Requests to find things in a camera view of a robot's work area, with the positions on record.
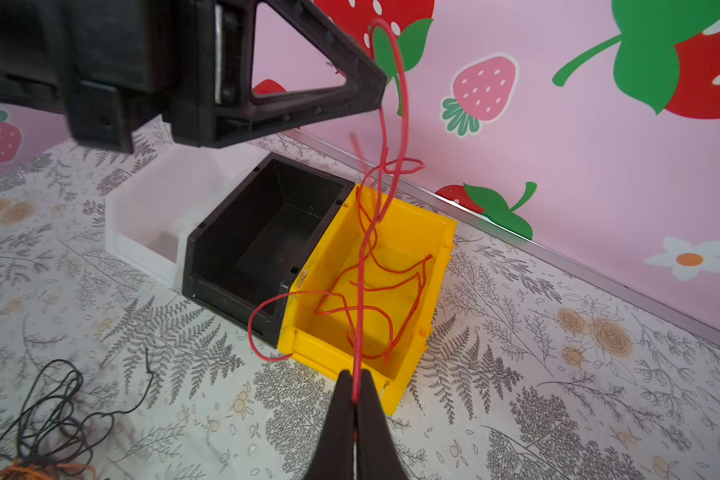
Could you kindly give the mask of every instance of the black plastic container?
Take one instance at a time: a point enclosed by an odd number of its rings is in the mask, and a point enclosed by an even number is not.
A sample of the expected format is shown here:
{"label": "black plastic container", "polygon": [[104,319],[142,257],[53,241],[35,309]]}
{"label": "black plastic container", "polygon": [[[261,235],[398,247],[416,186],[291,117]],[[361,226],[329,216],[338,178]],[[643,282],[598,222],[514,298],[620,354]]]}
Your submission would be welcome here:
{"label": "black plastic container", "polygon": [[[182,294],[248,328],[253,310],[288,292],[355,183],[270,154],[189,236]],[[256,315],[277,347],[286,300]]]}

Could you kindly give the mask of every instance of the orange flower center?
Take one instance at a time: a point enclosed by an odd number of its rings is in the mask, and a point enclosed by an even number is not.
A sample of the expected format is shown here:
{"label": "orange flower center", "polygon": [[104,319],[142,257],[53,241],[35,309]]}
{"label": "orange flower center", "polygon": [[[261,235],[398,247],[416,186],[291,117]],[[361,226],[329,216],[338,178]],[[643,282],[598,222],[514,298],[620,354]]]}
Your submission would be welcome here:
{"label": "orange flower center", "polygon": [[697,254],[683,254],[676,258],[677,263],[685,266],[697,266],[704,263],[704,257]]}

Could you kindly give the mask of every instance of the wall trim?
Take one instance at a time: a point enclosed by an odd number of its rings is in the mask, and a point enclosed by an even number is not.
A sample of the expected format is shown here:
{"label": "wall trim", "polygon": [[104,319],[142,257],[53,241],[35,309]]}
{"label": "wall trim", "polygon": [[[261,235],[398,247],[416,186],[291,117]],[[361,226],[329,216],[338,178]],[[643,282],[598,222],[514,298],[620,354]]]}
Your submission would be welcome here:
{"label": "wall trim", "polygon": [[[350,154],[341,148],[334,147],[333,145],[330,145],[327,142],[320,140],[317,137],[313,137],[301,130],[289,130],[283,134],[356,170],[366,171],[369,167],[374,166],[369,162],[360,160],[355,157],[355,155]],[[653,313],[653,315],[658,316],[659,318],[664,319],[667,322],[670,322],[673,325],[720,347],[720,330],[718,329],[696,320],[685,313],[674,310],[661,302],[657,302],[647,295],[644,295],[636,290],[632,290],[628,286],[622,285],[589,267],[578,264],[570,258],[560,255],[545,246],[539,245],[531,240],[526,240],[522,236],[510,232],[502,226],[490,222],[486,217],[478,215],[471,210],[467,210],[458,204],[436,195],[434,192],[426,190],[425,188],[410,184],[405,181],[405,179],[400,180],[399,189],[411,197],[434,206],[438,210],[451,215],[453,218],[461,220],[466,224],[469,224],[488,235],[498,238],[499,240],[512,245],[529,255],[537,257],[543,262],[556,266],[557,268],[576,276],[607,293],[618,296],[625,302],[631,303],[646,312]]]}

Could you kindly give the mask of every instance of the tablecloth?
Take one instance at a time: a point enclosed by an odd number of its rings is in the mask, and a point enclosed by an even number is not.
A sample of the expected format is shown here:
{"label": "tablecloth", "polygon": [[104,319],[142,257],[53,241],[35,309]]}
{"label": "tablecloth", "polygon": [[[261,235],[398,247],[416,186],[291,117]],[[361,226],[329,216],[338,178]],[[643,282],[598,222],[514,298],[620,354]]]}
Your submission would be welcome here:
{"label": "tablecloth", "polygon": [[[0,433],[56,358],[84,373],[82,412],[130,408],[147,347],[154,382],[96,447],[100,478],[300,478],[334,382],[258,360],[105,251],[104,196],[172,143],[158,120],[134,139],[132,155],[68,140],[0,177]],[[253,143],[361,177],[285,135]],[[388,418],[410,478],[720,479],[720,348],[469,225],[455,243]]]}

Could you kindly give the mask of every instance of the yellow bin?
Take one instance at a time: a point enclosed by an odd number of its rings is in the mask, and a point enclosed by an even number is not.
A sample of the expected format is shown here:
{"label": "yellow bin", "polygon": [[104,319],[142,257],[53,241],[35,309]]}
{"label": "yellow bin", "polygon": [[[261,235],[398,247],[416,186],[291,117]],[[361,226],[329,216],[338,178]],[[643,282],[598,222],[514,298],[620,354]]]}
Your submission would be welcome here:
{"label": "yellow bin", "polygon": [[[334,217],[326,232],[291,287],[291,292],[328,290],[345,268],[356,265],[363,232],[358,222],[355,189]],[[376,193],[370,187],[363,190],[362,204],[366,211],[374,211]],[[378,244],[374,255],[390,270],[403,270],[427,255],[426,285],[418,308],[408,322],[405,332],[393,349],[388,364],[384,357],[365,360],[363,368],[371,371],[380,395],[384,413],[391,415],[400,403],[416,365],[427,349],[427,337],[432,332],[432,316],[438,301],[445,268],[454,248],[456,221],[433,214],[417,206],[393,199],[384,221],[377,226]],[[392,286],[406,280],[417,267],[406,274],[390,274],[368,258],[365,262],[367,288]],[[334,291],[343,294],[350,306],[357,305],[357,269],[348,272]],[[398,334],[418,292],[416,280],[394,290],[366,292],[365,304],[383,309],[392,318],[394,335]],[[316,315],[320,295],[290,296],[283,317],[278,350],[292,353],[293,359],[326,376],[337,379],[342,370],[352,370],[353,348],[347,340],[349,325],[345,312]],[[336,297],[329,297],[321,311],[342,307]],[[352,312],[355,322],[356,312]],[[387,348],[389,324],[379,313],[366,310],[364,315],[363,353],[375,355]]]}

